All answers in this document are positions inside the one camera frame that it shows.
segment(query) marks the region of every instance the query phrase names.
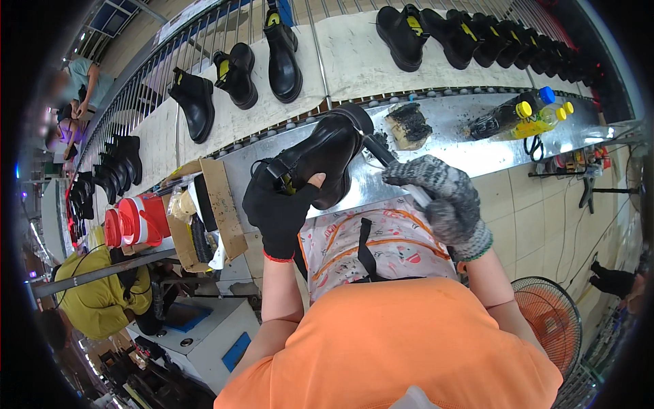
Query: stainless steel table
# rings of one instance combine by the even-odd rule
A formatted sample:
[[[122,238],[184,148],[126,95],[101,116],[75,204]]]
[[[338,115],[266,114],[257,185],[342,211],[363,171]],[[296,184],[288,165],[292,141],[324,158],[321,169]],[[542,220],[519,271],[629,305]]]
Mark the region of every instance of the stainless steel table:
[[[416,100],[421,105],[421,111],[427,124],[434,131],[421,149],[397,151],[399,160],[405,162],[424,154],[431,154],[444,160],[450,166],[464,170],[470,177],[530,162],[529,155],[523,149],[523,141],[515,140],[509,134],[496,135],[482,141],[470,141],[463,137],[460,131],[467,121],[515,96],[516,94],[468,94]],[[542,135],[546,158],[613,137],[612,128],[599,125],[598,113],[591,101],[557,97],[557,103],[568,100],[574,105],[574,114],[560,123],[553,131]],[[381,105],[367,108],[366,112],[373,119],[375,131],[386,132],[389,135],[390,146],[394,149],[390,127],[383,118],[388,108],[388,105]],[[241,207],[245,189],[250,181],[250,165],[255,160],[274,157],[282,149],[287,149],[307,138],[315,126],[316,123],[303,124],[233,151],[221,158],[225,163],[230,188],[244,232],[256,230],[247,222],[247,216]],[[312,207],[307,218],[344,211],[407,194],[399,187],[384,184],[380,175],[381,165],[376,160],[366,159],[363,154],[353,160],[349,171],[352,177],[352,187],[346,197],[336,206],[325,211],[319,211]]]

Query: yellow shirt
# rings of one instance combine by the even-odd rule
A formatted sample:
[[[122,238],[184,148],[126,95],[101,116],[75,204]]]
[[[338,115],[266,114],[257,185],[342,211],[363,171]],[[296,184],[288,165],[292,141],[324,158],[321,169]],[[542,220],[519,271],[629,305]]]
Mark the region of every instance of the yellow shirt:
[[[106,246],[83,257],[78,257],[76,253],[68,257],[57,271],[54,281],[72,277],[73,272],[75,277],[79,277],[84,273],[111,265],[109,250]],[[141,315],[150,307],[152,289],[146,266],[139,267],[137,271],[136,282],[131,288],[132,294],[129,301],[123,298],[123,292],[124,288],[120,284],[118,276],[113,274],[79,287],[67,289],[65,296],[63,296],[63,291],[57,293],[56,296],[57,302],[60,302],[63,297],[60,308],[77,330],[88,338],[105,340],[125,328],[129,323],[123,310],[130,309],[134,311],[134,314]]]

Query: knit work glove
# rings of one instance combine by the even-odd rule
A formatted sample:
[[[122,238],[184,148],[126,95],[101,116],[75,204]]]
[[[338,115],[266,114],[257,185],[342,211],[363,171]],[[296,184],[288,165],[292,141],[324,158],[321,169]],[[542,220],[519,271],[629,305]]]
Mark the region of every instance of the knit work glove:
[[[382,173],[385,183],[422,187],[433,199],[425,214],[434,236],[451,247],[452,257],[471,261],[492,245],[492,232],[479,216],[479,194],[468,174],[431,155],[395,162]]]
[[[266,167],[264,160],[254,171],[243,197],[243,210],[248,222],[261,231],[265,256],[272,261],[292,262],[298,233],[325,174],[312,176],[306,186],[287,196],[275,190],[275,179]]]

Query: white machine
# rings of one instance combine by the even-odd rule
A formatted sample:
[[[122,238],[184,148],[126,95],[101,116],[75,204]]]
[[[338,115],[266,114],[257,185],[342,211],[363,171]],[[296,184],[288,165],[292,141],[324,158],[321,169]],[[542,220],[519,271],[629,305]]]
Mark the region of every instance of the white machine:
[[[189,378],[216,395],[259,331],[259,321],[246,298],[177,298],[168,319],[177,321],[177,330],[164,325],[157,335],[147,336],[134,322],[127,331],[132,340],[140,335],[164,348]],[[182,332],[185,325],[194,323],[188,332]]]

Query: apron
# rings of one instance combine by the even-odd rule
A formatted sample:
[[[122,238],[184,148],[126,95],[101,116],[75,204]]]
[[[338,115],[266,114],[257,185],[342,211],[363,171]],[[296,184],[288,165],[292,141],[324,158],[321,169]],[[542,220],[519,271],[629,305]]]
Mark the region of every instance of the apron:
[[[296,262],[306,271],[310,302],[348,283],[422,277],[457,279],[413,199],[396,198],[308,220]]]

